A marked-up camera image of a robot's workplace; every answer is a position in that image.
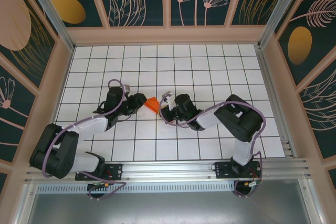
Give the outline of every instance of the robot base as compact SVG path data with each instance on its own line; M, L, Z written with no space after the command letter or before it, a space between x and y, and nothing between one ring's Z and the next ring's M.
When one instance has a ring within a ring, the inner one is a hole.
M214 163L215 169L213 171L216 172L216 178L253 178L253 172L260 177L260 162L252 161L249 165L249 168L244 173L237 174L232 170L231 161L226 162L216 162Z
M105 164L104 173L102 175L98 175L97 173L88 173L93 176L106 179L106 180L121 180L122 175L122 164ZM75 176L76 181L91 181L95 180L91 177L88 177L82 173L76 173Z

